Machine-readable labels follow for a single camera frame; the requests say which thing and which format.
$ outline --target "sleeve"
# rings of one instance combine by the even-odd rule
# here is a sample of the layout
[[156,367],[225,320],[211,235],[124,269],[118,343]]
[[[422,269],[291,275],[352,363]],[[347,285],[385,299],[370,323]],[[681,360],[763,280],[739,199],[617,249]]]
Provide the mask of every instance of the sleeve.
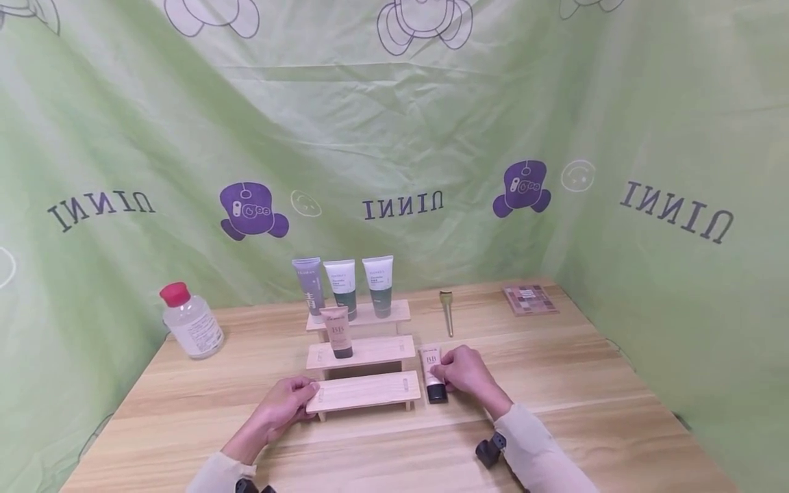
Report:
[[211,455],[186,488],[186,493],[234,493],[242,477],[255,477],[257,467],[244,465],[222,452]]
[[531,493],[598,493],[592,481],[524,405],[513,405],[494,426],[507,441],[507,464]]

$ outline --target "red bottle cap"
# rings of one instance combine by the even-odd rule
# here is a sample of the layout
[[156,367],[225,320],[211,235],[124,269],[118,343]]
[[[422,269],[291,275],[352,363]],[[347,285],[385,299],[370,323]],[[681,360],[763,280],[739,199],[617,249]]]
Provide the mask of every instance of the red bottle cap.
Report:
[[179,307],[192,297],[192,295],[189,294],[189,290],[186,288],[185,282],[173,282],[172,284],[164,286],[162,290],[159,291],[159,296],[162,297],[170,308]]

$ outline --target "wooden shelf tier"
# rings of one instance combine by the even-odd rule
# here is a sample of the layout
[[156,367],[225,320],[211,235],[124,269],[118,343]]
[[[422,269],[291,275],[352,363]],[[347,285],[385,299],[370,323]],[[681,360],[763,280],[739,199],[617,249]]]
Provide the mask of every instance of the wooden shelf tier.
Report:
[[334,368],[350,368],[366,364],[391,363],[406,360],[417,355],[413,346],[413,337],[399,335],[396,337],[353,339],[353,356],[335,358],[331,344],[322,342],[311,344],[307,355],[308,370],[331,370]]
[[321,421],[326,413],[374,405],[406,404],[422,397],[419,377],[414,370],[357,376],[349,379],[324,380],[318,394],[307,402],[307,413],[318,413]]
[[[391,314],[385,319],[379,319],[376,316],[375,310],[372,309],[372,303],[360,303],[356,306],[356,311],[357,316],[356,319],[350,322],[351,327],[407,322],[411,320],[411,309],[408,306],[408,300],[392,300]],[[324,323],[315,323],[312,321],[311,316],[307,317],[307,332],[325,330],[326,325]]]

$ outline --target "fabric backdrop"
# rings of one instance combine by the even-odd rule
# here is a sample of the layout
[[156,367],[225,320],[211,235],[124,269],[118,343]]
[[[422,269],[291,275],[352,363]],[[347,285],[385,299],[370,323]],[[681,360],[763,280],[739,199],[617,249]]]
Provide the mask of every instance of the fabric backdrop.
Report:
[[166,283],[291,301],[295,257],[394,254],[399,291],[553,276],[744,491],[782,491],[788,25],[786,0],[0,0],[2,489],[65,481]]

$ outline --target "gray cosmetic tube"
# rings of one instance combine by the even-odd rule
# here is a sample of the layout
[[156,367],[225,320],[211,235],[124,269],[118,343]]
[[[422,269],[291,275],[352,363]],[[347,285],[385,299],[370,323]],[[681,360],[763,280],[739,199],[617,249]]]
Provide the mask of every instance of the gray cosmetic tube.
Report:
[[322,323],[323,317],[320,315],[320,309],[326,308],[326,301],[323,299],[323,287],[320,283],[320,257],[295,259],[292,264],[296,269],[301,292],[304,293],[312,321]]

